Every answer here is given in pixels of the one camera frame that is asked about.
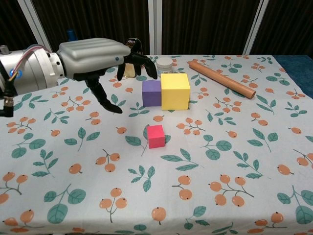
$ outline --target pink cube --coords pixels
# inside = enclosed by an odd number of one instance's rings
[[[165,146],[165,134],[162,125],[147,126],[149,148]]]

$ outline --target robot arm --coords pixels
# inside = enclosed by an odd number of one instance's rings
[[[134,53],[128,46],[105,38],[61,43],[57,53],[48,53],[43,49],[34,52],[21,66],[25,73],[15,82],[14,86],[14,79],[9,81],[7,74],[3,74],[3,70],[9,74],[13,67],[12,62],[10,64],[6,63],[6,58],[9,57],[10,54],[1,55],[0,53],[0,69],[1,66],[4,67],[1,70],[0,83],[5,84],[5,90],[2,93],[4,109],[0,110],[0,116],[5,117],[13,116],[12,97],[14,95],[56,86],[56,80],[64,77],[64,75],[76,81],[84,80],[99,103],[106,110],[115,113],[122,113],[122,110],[110,103],[103,87],[99,83],[99,77],[104,75],[108,68],[118,66],[117,78],[121,80],[125,70],[125,63],[134,64],[136,68],[143,64],[147,74],[157,79],[155,65],[147,56]],[[23,86],[16,86],[16,84],[22,82]],[[19,93],[20,87],[25,87],[25,83],[34,85],[29,86],[32,89],[23,90]]]

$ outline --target curtain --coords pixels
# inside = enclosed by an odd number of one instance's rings
[[[110,38],[121,43],[131,37],[149,54],[147,0],[32,0],[53,51],[66,42],[67,29],[78,39]]]
[[[17,0],[0,0],[0,45],[9,50],[37,43]]]
[[[163,54],[242,54],[259,0],[163,0]]]
[[[313,58],[313,1],[270,0],[251,54],[307,54]]]

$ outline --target purple cube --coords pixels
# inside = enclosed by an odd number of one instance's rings
[[[142,82],[143,106],[161,106],[161,81]]]

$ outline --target cable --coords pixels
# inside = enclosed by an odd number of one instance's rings
[[[32,54],[34,51],[38,50],[38,49],[44,49],[47,52],[50,52],[47,48],[45,48],[42,45],[31,45],[29,46],[26,51],[23,53],[23,55],[20,57],[19,61],[17,62],[17,64],[14,66],[13,71],[12,71],[12,76],[10,77],[9,81],[12,81],[15,79],[17,73],[18,73],[18,69],[21,66],[22,62],[25,60],[25,58],[28,58],[28,56],[30,54]]]

